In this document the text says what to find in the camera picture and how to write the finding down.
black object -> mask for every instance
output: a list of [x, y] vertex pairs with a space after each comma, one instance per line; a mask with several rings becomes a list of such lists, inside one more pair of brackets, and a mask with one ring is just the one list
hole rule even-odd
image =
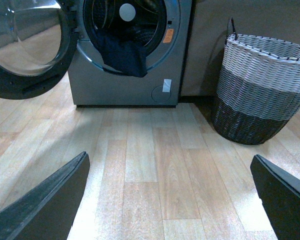
[[280, 132], [289, 121], [263, 119], [235, 111], [219, 96], [214, 99], [211, 118], [218, 134], [232, 142], [245, 145], [265, 143]]
[[90, 161], [82, 152], [0, 212], [0, 240], [66, 240], [83, 197]]
[[300, 240], [300, 180], [260, 155], [250, 169], [277, 238]]
[[96, 48], [104, 64], [126, 74], [143, 78], [147, 74], [147, 49], [131, 40], [121, 41], [106, 29], [97, 29]]

washing machine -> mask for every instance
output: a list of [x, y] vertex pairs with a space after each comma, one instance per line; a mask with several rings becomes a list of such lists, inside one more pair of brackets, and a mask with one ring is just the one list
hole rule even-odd
[[[41, 95], [68, 71], [75, 105], [175, 106], [191, 7], [188, 0], [0, 0], [0, 98]], [[144, 77], [104, 64], [100, 29], [142, 45]]]

laundry basket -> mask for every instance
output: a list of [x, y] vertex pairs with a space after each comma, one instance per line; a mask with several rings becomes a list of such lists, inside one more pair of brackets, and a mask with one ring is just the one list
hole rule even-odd
[[237, 34], [231, 18], [211, 115], [215, 130], [233, 142], [263, 144], [299, 109], [300, 45]]

white label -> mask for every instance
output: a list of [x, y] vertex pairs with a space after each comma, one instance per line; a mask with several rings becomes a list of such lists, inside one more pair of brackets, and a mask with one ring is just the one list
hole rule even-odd
[[163, 82], [163, 89], [162, 92], [163, 93], [170, 93], [170, 89], [171, 89], [171, 79], [165, 79]]

